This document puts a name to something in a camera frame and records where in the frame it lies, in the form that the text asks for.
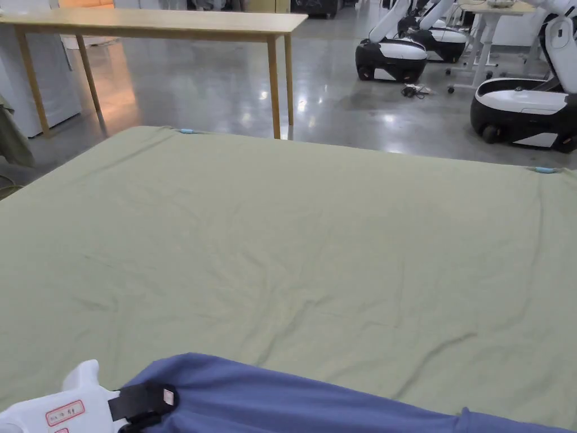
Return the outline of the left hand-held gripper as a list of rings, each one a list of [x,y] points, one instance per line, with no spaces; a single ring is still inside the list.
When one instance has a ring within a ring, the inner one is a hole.
[[[1,432],[120,432],[148,428],[179,406],[175,386],[141,383],[121,389],[121,415],[113,418],[109,402],[119,397],[99,383],[99,362],[87,360],[64,379],[61,391],[22,401],[1,412]]]

